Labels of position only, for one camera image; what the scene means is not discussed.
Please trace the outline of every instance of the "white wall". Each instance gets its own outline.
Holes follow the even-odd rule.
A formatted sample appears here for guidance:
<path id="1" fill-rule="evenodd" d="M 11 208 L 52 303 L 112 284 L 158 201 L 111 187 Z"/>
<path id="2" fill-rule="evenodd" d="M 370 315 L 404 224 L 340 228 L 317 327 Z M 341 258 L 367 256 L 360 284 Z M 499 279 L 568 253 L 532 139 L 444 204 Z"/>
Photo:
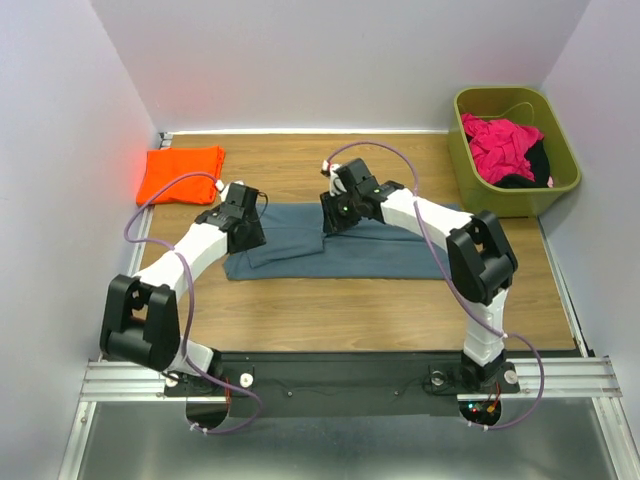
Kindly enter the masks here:
<path id="1" fill-rule="evenodd" d="M 590 346 L 611 355 L 640 438 L 640 3 L 593 0 L 544 90 L 584 178 L 544 217 Z"/>
<path id="2" fill-rule="evenodd" d="M 0 17 L 0 478 L 56 478 L 155 129 L 87 0 Z"/>
<path id="3" fill-rule="evenodd" d="M 539 85 L 588 0 L 92 0 L 163 131 L 449 127 L 467 85 Z"/>

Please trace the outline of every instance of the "metal plate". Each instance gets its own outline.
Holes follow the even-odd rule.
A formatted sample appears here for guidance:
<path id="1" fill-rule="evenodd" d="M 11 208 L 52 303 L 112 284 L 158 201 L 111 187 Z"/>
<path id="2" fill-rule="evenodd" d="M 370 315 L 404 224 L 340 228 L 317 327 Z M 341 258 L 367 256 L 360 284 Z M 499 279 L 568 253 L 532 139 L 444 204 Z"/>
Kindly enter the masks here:
<path id="1" fill-rule="evenodd" d="M 504 419 L 530 400 L 505 400 Z M 616 478 L 591 399 L 545 400 L 501 432 L 425 415 L 258 420 L 189 431 L 177 402 L 98 405 L 80 478 L 431 480 Z"/>

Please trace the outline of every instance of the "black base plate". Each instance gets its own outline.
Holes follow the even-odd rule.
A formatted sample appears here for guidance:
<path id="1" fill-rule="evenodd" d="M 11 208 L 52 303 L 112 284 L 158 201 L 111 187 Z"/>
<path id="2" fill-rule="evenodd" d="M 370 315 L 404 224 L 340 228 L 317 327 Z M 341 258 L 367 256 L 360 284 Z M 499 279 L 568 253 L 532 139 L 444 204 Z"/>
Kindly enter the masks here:
<path id="1" fill-rule="evenodd" d="M 504 382 L 504 371 L 513 369 L 508 362 L 480 389 L 469 390 L 457 373 L 460 352 L 223 353 L 222 363 L 223 378 L 234 385 L 243 373 L 253 375 L 250 389 L 262 398 L 264 417 L 458 416 L 457 394 L 488 396 L 496 381 L 504 393 L 519 391 Z M 435 372 L 444 374 L 442 385 L 431 381 Z M 165 394 L 224 395 L 202 379 L 184 377 Z M 253 399 L 232 394 L 230 416 L 249 417 L 255 408 Z"/>

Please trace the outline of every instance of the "folded cloth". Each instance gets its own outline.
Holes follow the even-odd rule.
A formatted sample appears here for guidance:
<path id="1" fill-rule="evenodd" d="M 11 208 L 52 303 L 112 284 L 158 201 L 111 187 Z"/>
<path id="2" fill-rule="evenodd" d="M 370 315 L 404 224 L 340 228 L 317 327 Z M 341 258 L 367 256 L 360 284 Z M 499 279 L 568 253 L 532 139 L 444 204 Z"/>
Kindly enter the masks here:
<path id="1" fill-rule="evenodd" d="M 147 153 L 147 171 L 136 196 L 142 205 L 167 183 L 185 173 L 207 172 L 218 178 L 224 162 L 221 147 L 167 148 Z M 194 203 L 208 205 L 216 198 L 213 180 L 206 177 L 185 178 L 169 188 L 153 203 Z"/>
<path id="2" fill-rule="evenodd" d="M 227 278 L 443 278 L 419 235 L 375 220 L 325 235 L 322 222 L 317 203 L 270 203 L 261 217 L 267 243 L 230 255 Z"/>

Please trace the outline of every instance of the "gray cloth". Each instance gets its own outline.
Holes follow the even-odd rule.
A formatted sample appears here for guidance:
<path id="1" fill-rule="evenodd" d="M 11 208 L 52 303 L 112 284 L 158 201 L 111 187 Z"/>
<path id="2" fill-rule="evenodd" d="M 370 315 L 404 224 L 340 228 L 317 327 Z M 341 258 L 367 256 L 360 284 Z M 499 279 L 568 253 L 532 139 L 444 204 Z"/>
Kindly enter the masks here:
<path id="1" fill-rule="evenodd" d="M 325 235 L 322 222 L 318 203 L 269 204 L 261 218 L 266 245 L 229 256 L 227 278 L 443 278 L 418 235 L 366 219 Z M 448 269 L 446 253 L 438 254 Z"/>

